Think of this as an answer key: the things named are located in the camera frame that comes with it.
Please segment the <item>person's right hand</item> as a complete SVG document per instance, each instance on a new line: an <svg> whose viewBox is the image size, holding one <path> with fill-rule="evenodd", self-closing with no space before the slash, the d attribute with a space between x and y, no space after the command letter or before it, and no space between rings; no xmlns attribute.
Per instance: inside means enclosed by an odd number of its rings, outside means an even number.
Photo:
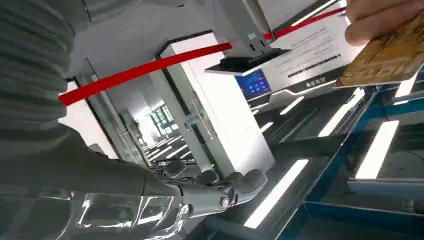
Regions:
<svg viewBox="0 0 424 240"><path fill-rule="evenodd" d="M363 46L423 12L422 0L348 0L345 13L350 25L345 40L351 46Z"/></svg>

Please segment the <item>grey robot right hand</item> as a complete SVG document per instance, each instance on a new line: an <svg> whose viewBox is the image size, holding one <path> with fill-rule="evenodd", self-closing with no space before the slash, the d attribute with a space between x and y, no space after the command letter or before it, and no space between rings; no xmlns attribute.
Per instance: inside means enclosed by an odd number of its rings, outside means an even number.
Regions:
<svg viewBox="0 0 424 240"><path fill-rule="evenodd" d="M74 129L0 132L3 240L166 240L192 218L253 199L259 169L218 182L172 178L90 149Z"/></svg>

